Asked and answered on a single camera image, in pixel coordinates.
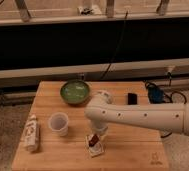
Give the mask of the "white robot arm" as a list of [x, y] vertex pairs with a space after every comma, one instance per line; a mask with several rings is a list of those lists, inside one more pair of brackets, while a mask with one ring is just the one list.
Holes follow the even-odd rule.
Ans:
[[109, 92], [99, 90], [85, 107], [85, 116], [99, 134], [107, 123], [179, 133], [189, 136], [189, 103], [114, 105]]

